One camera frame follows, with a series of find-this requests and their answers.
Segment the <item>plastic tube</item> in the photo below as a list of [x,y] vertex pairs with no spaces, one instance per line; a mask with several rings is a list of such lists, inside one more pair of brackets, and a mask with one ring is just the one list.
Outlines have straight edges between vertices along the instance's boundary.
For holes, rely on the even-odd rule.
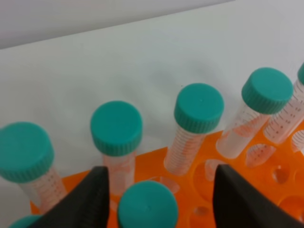
[[92,116],[93,141],[109,169],[113,195],[122,195],[134,183],[135,150],[142,139],[142,131],[139,112],[123,101],[105,103]]
[[15,221],[13,224],[10,225],[9,228],[27,228],[28,226],[32,225],[40,218],[41,215],[29,215]]
[[18,122],[0,131],[0,175],[18,183],[41,213],[67,193],[53,160],[51,141],[41,127]]
[[242,88],[243,102],[236,116],[217,141],[218,152],[225,158],[238,157],[270,115],[287,104],[292,93],[292,83],[282,72],[272,68],[254,71]]
[[294,83],[294,94],[282,111],[273,115],[263,132],[273,143],[281,144],[304,119],[304,64]]
[[221,94],[207,84],[191,84],[177,97],[174,117],[177,131],[164,160],[174,175],[185,175],[197,155],[205,135],[219,123],[224,110]]
[[164,185],[142,181],[123,194],[117,216],[121,228],[175,228],[178,205]]

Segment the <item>tube cap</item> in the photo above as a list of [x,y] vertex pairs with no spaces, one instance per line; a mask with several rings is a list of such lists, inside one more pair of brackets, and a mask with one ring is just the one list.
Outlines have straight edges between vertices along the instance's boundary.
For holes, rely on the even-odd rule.
[[91,119],[91,133],[96,148],[109,156],[133,152],[141,142],[143,125],[137,109],[123,101],[103,104]]
[[254,71],[242,89],[244,102],[262,114],[279,112],[293,95],[293,84],[289,78],[273,68]]
[[302,64],[302,66],[298,71],[298,79],[304,85],[304,63]]
[[27,228],[29,225],[36,222],[39,218],[41,218],[41,215],[26,216],[14,222],[12,225],[10,225],[9,228]]
[[38,125],[12,123],[0,130],[0,175],[26,183],[44,175],[54,160],[48,134]]
[[219,123],[224,100],[213,87],[195,83],[183,88],[177,96],[174,117],[177,124],[191,133],[208,133]]
[[174,228],[178,206],[167,187],[143,181],[123,194],[117,215],[120,228]]

